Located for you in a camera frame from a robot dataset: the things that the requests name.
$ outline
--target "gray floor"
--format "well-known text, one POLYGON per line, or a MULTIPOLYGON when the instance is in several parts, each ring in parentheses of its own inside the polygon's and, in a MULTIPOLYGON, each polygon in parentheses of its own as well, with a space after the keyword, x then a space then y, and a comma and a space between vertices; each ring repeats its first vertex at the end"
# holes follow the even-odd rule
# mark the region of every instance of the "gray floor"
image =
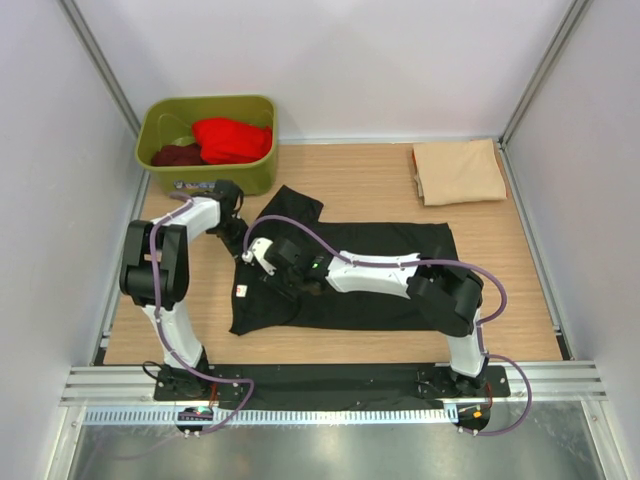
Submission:
MULTIPOLYGON (((489 428, 508 424, 523 406, 494 405, 489 428)), ((605 478, 579 403, 534 403, 523 425, 495 438, 458 434, 451 425, 238 427, 201 439, 177 439, 135 461, 109 458, 142 452, 175 432, 166 426, 84 427, 70 478, 605 478)))

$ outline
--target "green bin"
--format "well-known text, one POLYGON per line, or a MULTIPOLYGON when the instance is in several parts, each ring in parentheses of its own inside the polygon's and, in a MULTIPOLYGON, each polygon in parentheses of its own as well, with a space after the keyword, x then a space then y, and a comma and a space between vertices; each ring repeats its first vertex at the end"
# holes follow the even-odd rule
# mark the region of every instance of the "green bin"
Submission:
POLYGON ((260 195, 269 191, 276 177, 277 138, 276 107, 261 95, 169 98, 156 103, 147 112, 138 137, 136 158, 167 194, 176 190, 187 193, 210 190, 216 180, 225 179, 234 181, 247 195, 260 195), (271 150, 264 158, 241 165, 151 165, 151 159, 163 146, 194 143, 191 125, 214 117, 226 117, 261 128, 271 127, 271 150))

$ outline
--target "white strip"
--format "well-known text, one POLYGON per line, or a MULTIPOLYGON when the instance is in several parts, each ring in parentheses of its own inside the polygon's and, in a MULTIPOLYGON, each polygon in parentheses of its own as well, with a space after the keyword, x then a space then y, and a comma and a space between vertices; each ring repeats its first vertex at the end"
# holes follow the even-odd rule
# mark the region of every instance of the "white strip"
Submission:
MULTIPOLYGON (((83 425, 193 425, 194 421, 178 422, 178 413, 184 406, 157 407, 90 407, 83 425)), ((231 413, 214 409, 213 419, 203 421, 202 426, 218 423, 231 413)), ((407 423, 457 422, 458 411, 454 404, 444 409, 406 410, 393 412, 282 412, 269 410, 243 410, 233 418, 230 426, 268 425, 371 425, 407 423)))

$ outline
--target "wooden table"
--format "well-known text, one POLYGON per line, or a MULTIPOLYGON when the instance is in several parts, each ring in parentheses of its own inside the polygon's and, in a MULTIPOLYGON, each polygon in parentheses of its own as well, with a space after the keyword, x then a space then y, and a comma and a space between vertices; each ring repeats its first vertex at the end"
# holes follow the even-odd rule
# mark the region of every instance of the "wooden table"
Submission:
MULTIPOLYGON (((448 222, 461 260, 498 276, 509 293, 507 311, 485 327, 494 353, 515 360, 560 360, 538 277, 511 195, 503 202, 425 207, 417 196, 410 144, 300 145, 279 150, 273 189, 249 197, 242 209, 253 221, 277 189, 286 184, 325 204, 323 222, 448 222)), ((163 215, 179 205, 153 183, 142 218, 163 215)), ((437 332, 356 332, 270 327, 238 337, 231 326, 234 264, 222 242, 202 235, 189 250, 191 283, 187 304, 193 328, 212 363, 362 363, 447 361, 445 338, 437 332)), ((498 294, 484 290, 485 312, 498 294)), ((149 320, 122 298, 106 364, 162 361, 149 320)))

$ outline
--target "folded towel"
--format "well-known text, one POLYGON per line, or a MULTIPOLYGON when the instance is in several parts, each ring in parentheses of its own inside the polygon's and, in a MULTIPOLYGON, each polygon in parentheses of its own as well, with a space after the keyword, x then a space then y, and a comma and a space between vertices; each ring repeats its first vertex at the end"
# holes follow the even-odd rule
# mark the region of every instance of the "folded towel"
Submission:
POLYGON ((507 198, 491 139, 416 143, 413 161, 425 205, 507 198))

